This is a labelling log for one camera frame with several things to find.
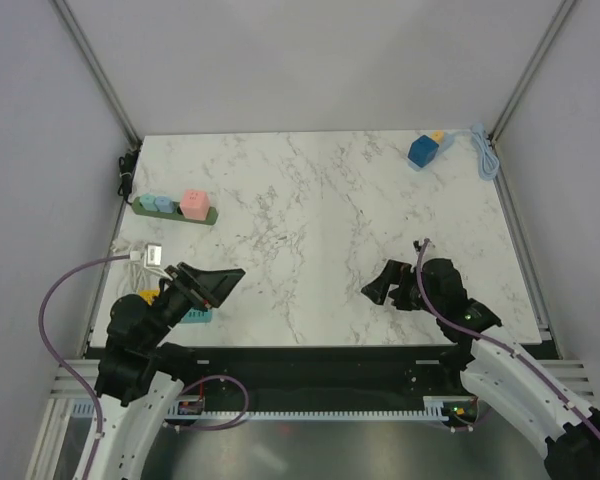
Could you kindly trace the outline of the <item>teal USB power strip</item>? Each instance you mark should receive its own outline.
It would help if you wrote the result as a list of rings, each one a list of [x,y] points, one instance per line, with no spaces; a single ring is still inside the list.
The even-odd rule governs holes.
[[[210,310],[198,310],[191,308],[180,320],[181,324],[207,324],[212,320]]]

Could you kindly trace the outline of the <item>yellow cube plug adapter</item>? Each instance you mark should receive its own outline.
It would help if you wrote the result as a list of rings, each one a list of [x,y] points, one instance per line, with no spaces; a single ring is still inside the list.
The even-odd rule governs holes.
[[[160,291],[155,290],[141,290],[138,292],[138,295],[148,304],[152,305],[155,299],[160,294]]]

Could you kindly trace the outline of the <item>green power strip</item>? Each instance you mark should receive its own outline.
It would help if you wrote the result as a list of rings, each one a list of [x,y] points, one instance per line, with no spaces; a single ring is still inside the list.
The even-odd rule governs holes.
[[[150,218],[158,218],[158,219],[164,219],[164,220],[170,220],[170,221],[176,221],[176,222],[184,222],[184,223],[207,225],[207,226],[213,226],[217,223],[217,220],[219,217],[219,212],[213,206],[211,206],[209,208],[209,210],[207,212],[207,216],[204,220],[195,220],[195,219],[187,218],[183,215],[178,202],[175,202],[174,205],[175,205],[175,210],[173,212],[161,212],[161,211],[147,210],[141,204],[140,198],[136,197],[131,204],[131,209],[138,216],[144,216],[144,217],[150,217]]]

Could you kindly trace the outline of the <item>pink cube plug adapter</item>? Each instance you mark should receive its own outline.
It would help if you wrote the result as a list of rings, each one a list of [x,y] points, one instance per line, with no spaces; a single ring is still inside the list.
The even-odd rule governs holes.
[[[210,210],[210,199],[206,191],[188,189],[179,203],[183,216],[189,220],[204,221]]]

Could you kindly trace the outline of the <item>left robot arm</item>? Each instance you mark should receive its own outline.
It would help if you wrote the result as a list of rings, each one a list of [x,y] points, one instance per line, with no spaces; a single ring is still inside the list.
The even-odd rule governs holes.
[[[200,378],[191,350],[165,337],[190,310],[220,307],[244,275],[240,268],[206,271],[180,262],[161,274],[152,301],[128,294],[114,302],[93,386],[92,447],[76,477],[141,477],[169,408]]]

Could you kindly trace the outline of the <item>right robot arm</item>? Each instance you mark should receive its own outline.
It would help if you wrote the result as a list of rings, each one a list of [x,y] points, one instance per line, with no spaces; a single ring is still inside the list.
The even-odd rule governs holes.
[[[468,296],[449,259],[395,260],[362,290],[371,302],[432,314],[453,343],[438,368],[447,392],[485,401],[535,448],[552,479],[600,479],[600,408],[519,345],[498,316]]]

